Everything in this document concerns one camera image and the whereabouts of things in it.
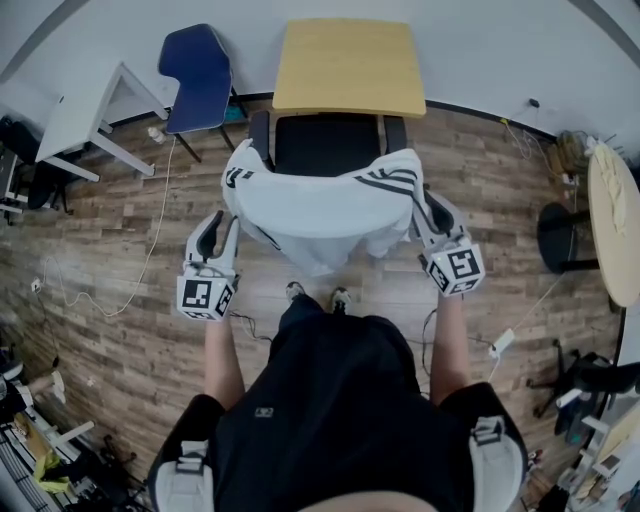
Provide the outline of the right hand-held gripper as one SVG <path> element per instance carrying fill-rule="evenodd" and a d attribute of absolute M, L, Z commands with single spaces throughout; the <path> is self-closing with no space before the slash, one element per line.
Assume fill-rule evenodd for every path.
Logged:
<path fill-rule="evenodd" d="M 441 296 L 473 291 L 485 278 L 479 245 L 461 237 L 467 234 L 465 218 L 453 203 L 437 193 L 424 196 L 429 213 L 416 202 L 412 210 L 414 230 L 425 251 L 419 257 L 424 272 Z M 444 242 L 434 251 L 434 244 Z"/>

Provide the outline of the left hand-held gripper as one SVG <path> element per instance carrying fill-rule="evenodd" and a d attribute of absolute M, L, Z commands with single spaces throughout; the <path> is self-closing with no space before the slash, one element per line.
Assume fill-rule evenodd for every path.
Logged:
<path fill-rule="evenodd" d="M 202 220 L 187 239 L 183 274 L 177 278 L 176 308 L 194 320 L 222 321 L 237 290 L 234 271 L 240 221 L 229 223 L 217 252 L 217 230 L 224 213 L 218 210 Z M 212 267 L 205 264 L 212 261 Z"/>

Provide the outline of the white garment with black stripes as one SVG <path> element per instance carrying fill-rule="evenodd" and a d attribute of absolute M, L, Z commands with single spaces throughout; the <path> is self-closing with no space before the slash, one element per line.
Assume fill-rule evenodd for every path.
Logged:
<path fill-rule="evenodd" d="M 269 171 L 249 139 L 231 155 L 221 179 L 241 228 L 313 277 L 336 272 L 359 244 L 382 258 L 407 241 L 422 185 L 412 149 L 338 177 L 306 177 Z"/>

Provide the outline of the black office chair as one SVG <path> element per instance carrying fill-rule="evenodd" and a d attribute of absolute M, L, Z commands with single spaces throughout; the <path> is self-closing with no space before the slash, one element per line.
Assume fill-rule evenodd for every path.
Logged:
<path fill-rule="evenodd" d="M 338 177 L 368 167 L 383 155 L 407 147 L 404 120 L 383 118 L 386 145 L 380 143 L 378 118 L 370 114 L 322 113 L 280 117 L 270 141 L 270 114 L 260 111 L 249 125 L 252 146 L 273 173 Z"/>

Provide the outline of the person's left forearm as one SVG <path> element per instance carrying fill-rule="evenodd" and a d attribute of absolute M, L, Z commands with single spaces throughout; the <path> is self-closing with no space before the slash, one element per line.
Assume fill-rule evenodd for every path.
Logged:
<path fill-rule="evenodd" d="M 233 408 L 245 394 L 228 318 L 206 323 L 204 393 L 214 398 L 226 411 Z"/>

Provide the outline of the person's right forearm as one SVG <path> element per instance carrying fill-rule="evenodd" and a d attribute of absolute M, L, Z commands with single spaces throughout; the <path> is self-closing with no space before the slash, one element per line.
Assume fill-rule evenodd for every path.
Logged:
<path fill-rule="evenodd" d="M 430 399 L 441 404 L 471 384 L 467 325 L 461 295 L 438 298 L 431 357 Z"/>

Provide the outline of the blue fabric chair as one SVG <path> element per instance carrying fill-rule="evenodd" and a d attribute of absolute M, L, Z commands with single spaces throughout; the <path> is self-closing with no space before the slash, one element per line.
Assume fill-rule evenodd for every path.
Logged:
<path fill-rule="evenodd" d="M 230 58 L 213 27 L 201 23 L 168 34 L 160 52 L 158 72 L 179 84 L 166 131 L 195 161 L 200 162 L 201 158 L 184 140 L 184 133 L 217 130 L 227 147 L 234 150 L 224 128 L 226 108 L 239 106 L 246 121 L 249 116 L 233 85 Z"/>

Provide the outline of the black mesh swivel chair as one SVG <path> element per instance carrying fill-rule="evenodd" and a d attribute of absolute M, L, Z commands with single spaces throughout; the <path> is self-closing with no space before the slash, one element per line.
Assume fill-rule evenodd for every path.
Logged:
<path fill-rule="evenodd" d="M 582 355 L 573 349 L 565 356 L 558 339 L 552 346 L 557 356 L 556 378 L 540 383 L 526 381 L 529 389 L 551 392 L 543 405 L 534 408 L 533 415 L 540 419 L 554 405 L 554 435 L 563 436 L 569 445 L 578 445 L 588 436 L 582 420 L 596 413 L 607 396 L 640 392 L 640 362 L 616 366 L 595 352 Z"/>

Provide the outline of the white power strip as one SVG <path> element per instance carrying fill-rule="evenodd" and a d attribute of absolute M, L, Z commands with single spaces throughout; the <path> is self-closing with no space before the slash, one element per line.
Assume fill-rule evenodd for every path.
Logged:
<path fill-rule="evenodd" d="M 492 359 L 500 359 L 504 350 L 514 341 L 515 334 L 511 328 L 506 329 L 489 347 Z"/>

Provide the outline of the stack of cardboard boxes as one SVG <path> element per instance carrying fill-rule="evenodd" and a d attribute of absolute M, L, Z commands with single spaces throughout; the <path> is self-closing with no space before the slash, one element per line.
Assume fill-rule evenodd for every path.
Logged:
<path fill-rule="evenodd" d="M 567 179 L 585 178 L 589 166 L 588 134 L 584 131 L 563 131 L 546 149 L 552 174 L 563 183 Z"/>

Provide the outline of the round beige table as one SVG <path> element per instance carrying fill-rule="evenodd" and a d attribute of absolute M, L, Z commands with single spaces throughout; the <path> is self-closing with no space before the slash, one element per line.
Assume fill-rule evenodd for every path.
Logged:
<path fill-rule="evenodd" d="M 538 217 L 538 248 L 545 266 L 556 275 L 598 270 L 613 303 L 627 308 L 640 298 L 640 189 L 624 162 L 627 232 L 622 237 L 614 229 L 609 197 L 593 157 L 595 146 L 586 179 L 588 208 L 571 213 L 560 203 L 547 204 Z M 596 256 L 578 260 L 575 228 L 586 222 L 591 227 Z"/>

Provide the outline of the beige cloth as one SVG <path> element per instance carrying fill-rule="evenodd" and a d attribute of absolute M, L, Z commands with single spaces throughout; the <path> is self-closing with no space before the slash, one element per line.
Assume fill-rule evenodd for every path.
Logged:
<path fill-rule="evenodd" d="M 601 142 L 594 147 L 593 157 L 599 165 L 600 176 L 609 197 L 615 232 L 625 237 L 627 204 L 622 176 L 624 161 L 617 152 Z"/>

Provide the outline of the white desk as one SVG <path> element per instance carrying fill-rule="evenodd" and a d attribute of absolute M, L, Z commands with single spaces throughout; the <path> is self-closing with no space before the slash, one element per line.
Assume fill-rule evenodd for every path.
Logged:
<path fill-rule="evenodd" d="M 111 98 L 119 82 L 126 86 L 151 111 L 166 120 L 168 113 L 161 102 L 121 61 L 91 64 L 84 72 L 71 76 L 63 94 L 55 105 L 40 142 L 36 162 L 45 162 L 91 182 L 100 177 L 59 155 L 67 150 L 92 143 L 145 176 L 152 176 L 155 168 L 121 148 L 100 133 Z"/>

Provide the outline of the yellow wooden desk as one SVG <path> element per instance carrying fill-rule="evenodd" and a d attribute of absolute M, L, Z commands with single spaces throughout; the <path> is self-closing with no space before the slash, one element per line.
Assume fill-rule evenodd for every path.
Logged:
<path fill-rule="evenodd" d="M 424 86 L 410 26 L 346 18 L 289 21 L 272 108 L 423 117 Z"/>

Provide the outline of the person's black-clothed torso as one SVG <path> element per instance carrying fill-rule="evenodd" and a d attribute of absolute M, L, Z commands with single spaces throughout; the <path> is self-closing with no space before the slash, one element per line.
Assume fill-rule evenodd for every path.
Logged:
<path fill-rule="evenodd" d="M 289 303 L 266 367 L 226 411 L 195 396 L 149 472 L 157 512 L 299 512 L 391 491 L 438 512 L 508 512 L 527 451 L 488 382 L 441 404 L 400 331 L 379 316 Z"/>

